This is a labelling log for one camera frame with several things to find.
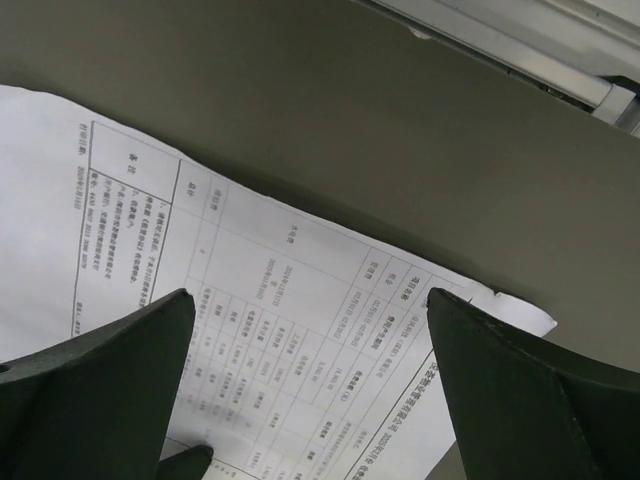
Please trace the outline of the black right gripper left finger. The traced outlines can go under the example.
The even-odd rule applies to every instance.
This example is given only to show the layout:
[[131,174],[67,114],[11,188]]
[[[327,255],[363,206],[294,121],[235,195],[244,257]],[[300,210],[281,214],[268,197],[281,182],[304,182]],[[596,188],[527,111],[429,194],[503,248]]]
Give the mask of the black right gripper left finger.
[[195,320],[178,289],[1,366],[4,479],[201,479],[214,450],[162,458]]

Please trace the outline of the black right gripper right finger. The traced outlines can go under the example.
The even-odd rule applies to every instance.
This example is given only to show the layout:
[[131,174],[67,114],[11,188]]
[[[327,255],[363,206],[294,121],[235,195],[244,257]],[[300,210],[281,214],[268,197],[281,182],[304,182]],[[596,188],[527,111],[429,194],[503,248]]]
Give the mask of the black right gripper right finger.
[[639,375],[436,288],[428,325],[469,479],[636,479]]

